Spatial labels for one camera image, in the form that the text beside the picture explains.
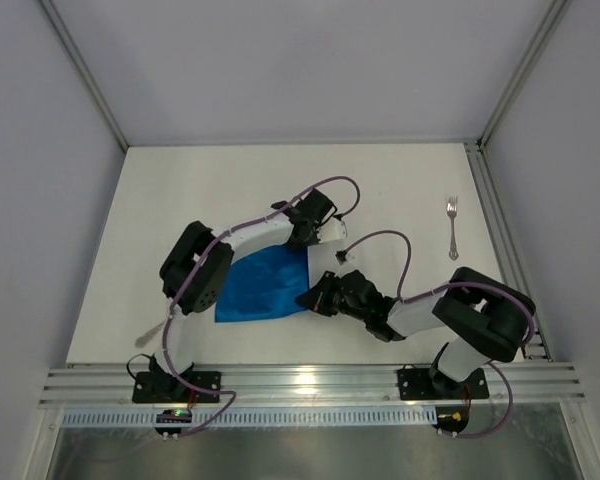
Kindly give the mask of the blue cloth napkin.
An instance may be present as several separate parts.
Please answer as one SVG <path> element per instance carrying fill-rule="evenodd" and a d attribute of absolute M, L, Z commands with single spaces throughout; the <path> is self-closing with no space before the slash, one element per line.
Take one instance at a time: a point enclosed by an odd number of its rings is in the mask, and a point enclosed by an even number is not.
<path fill-rule="evenodd" d="M 288 317 L 305 310 L 296 298 L 308 290 L 308 249 L 268 247 L 231 265 L 214 320 L 242 323 Z"/>

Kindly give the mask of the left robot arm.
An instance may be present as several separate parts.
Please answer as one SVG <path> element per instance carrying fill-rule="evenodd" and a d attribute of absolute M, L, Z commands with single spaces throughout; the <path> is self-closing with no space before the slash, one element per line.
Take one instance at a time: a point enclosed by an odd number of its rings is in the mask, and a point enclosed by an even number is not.
<path fill-rule="evenodd" d="M 259 217 L 224 230 L 190 223 L 160 268 L 162 292 L 170 300 L 167 325 L 174 316 L 203 313 L 223 292 L 230 267 L 274 246 L 289 251 L 342 240 L 347 236 L 335 204 L 313 188 L 303 198 L 280 201 Z"/>

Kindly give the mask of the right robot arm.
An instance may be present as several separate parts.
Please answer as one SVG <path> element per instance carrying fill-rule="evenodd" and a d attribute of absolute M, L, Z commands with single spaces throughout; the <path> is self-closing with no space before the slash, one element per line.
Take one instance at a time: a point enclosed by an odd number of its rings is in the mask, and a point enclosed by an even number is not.
<path fill-rule="evenodd" d="M 459 395 L 470 375 L 488 362 L 512 362 L 533 336 L 536 313 L 531 298 L 469 267 L 456 269 L 448 283 L 403 300 L 381 294 L 358 270 L 341 277 L 328 271 L 295 303 L 321 316 L 355 318 L 386 343 L 449 328 L 456 338 L 427 371 L 431 387 L 445 399 Z"/>

